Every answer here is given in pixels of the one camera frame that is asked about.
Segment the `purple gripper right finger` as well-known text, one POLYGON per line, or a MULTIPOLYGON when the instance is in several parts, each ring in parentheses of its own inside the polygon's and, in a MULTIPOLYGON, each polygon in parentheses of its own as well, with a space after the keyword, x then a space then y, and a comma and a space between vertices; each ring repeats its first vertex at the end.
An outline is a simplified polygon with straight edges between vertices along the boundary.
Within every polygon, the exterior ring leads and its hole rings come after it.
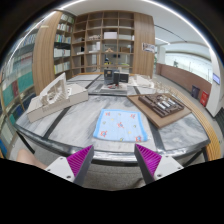
POLYGON ((171 156, 160 155, 139 144, 135 145, 134 154, 146 184, 183 169, 171 156))

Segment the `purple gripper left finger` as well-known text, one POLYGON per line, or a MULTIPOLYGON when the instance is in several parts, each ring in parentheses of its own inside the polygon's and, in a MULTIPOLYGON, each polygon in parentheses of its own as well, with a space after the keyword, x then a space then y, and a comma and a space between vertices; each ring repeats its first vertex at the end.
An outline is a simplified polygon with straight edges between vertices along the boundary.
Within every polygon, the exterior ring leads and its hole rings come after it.
POLYGON ((82 186, 94 156, 94 146, 90 145, 68 157, 58 157, 46 171, 82 186))

